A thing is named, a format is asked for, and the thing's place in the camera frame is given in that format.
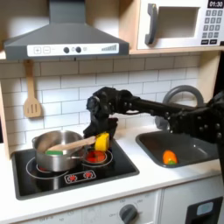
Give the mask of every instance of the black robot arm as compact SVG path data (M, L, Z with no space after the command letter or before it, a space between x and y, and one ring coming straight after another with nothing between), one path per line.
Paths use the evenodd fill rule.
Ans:
M224 92L217 94L205 106L193 108L146 101L127 90L104 87L87 100L87 109L91 113L91 123L84 130L85 137L106 131L113 138L118 119L109 116L115 113L130 116L149 113L151 116L161 116L170 124L171 133L185 133L217 144L224 174Z

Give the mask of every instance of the microwave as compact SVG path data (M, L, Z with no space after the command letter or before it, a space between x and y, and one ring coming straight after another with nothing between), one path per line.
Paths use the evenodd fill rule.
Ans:
M224 0L140 0L138 50L224 45Z

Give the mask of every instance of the microwave keypad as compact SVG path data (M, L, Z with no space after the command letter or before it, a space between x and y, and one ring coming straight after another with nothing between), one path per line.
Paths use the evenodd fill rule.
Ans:
M223 10L207 10L202 33L202 45L216 45L221 29Z

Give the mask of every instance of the gray faucet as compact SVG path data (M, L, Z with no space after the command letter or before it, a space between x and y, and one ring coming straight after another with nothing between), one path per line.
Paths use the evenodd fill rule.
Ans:
M164 97L163 103L169 103L169 101L171 100L171 98L174 95L181 93L181 92L189 92L189 93L195 95L195 97L197 99L198 107L204 105L204 99L203 99L202 94L196 87L192 87L192 86L178 86L178 87L173 88L166 94L166 96ZM168 129L169 123L163 117L156 116L155 123L157 125L157 128L160 130Z

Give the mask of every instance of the gray sink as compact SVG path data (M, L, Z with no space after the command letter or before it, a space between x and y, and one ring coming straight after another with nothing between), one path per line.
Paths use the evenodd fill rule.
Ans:
M168 131L141 134L136 137L136 142L156 164L167 168L193 165L218 158L215 144L187 135L173 135ZM171 150L177 155L178 164L163 163L163 154L166 150Z

